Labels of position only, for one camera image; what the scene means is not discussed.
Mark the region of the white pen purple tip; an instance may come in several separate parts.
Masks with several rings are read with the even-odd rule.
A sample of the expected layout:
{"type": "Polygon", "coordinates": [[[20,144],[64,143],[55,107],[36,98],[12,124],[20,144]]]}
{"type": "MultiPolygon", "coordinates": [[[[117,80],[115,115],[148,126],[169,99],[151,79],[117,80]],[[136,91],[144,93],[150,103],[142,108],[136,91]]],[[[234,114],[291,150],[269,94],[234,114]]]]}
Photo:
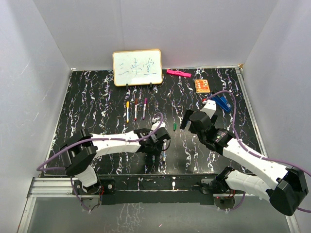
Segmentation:
{"type": "Polygon", "coordinates": [[[146,114],[146,103],[144,103],[144,106],[143,106],[143,116],[142,116],[142,119],[144,120],[145,119],[145,114],[146,114]]]}

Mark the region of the white pen red tip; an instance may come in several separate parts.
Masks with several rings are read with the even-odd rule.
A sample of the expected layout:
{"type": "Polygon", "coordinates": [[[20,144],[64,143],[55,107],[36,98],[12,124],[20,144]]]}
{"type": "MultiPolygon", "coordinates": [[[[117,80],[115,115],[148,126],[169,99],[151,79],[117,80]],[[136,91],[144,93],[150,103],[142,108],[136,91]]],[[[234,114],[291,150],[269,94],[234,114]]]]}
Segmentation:
{"type": "Polygon", "coordinates": [[[137,121],[137,107],[138,107],[138,105],[135,104],[134,121],[137,121]]]}

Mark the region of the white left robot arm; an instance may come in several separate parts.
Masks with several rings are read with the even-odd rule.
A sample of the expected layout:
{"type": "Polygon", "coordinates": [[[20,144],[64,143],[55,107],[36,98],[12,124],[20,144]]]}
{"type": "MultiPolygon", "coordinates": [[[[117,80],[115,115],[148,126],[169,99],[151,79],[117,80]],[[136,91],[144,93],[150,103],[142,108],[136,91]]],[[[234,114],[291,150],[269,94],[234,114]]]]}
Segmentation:
{"type": "Polygon", "coordinates": [[[81,188],[88,194],[100,189],[100,181],[92,161],[100,156],[115,153],[141,152],[159,156],[170,145],[170,135],[164,127],[155,133],[152,129],[136,129],[127,133],[99,135],[80,130],[62,147],[61,159],[68,177],[75,177],[81,182],[81,188]]]}

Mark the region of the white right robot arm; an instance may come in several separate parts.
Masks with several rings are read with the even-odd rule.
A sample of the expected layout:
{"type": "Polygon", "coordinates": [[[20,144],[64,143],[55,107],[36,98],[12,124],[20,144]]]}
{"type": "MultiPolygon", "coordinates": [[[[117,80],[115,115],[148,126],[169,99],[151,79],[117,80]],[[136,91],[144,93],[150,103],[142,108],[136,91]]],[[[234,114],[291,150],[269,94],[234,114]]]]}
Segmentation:
{"type": "Polygon", "coordinates": [[[309,190],[305,173],[296,166],[271,161],[247,147],[226,129],[216,128],[217,116],[187,110],[180,129],[189,131],[209,150],[231,159],[251,171],[250,175],[226,167],[212,184],[221,192],[240,190],[267,200],[280,213],[292,216],[309,190]]]}

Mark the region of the white pen yellow tip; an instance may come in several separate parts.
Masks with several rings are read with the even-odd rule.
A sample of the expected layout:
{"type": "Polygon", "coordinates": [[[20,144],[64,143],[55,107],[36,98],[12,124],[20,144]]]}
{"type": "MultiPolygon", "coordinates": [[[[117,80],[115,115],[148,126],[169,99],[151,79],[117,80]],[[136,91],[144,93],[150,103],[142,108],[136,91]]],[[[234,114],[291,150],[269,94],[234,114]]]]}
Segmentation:
{"type": "Polygon", "coordinates": [[[126,123],[129,123],[129,107],[126,107],[126,123]]]}

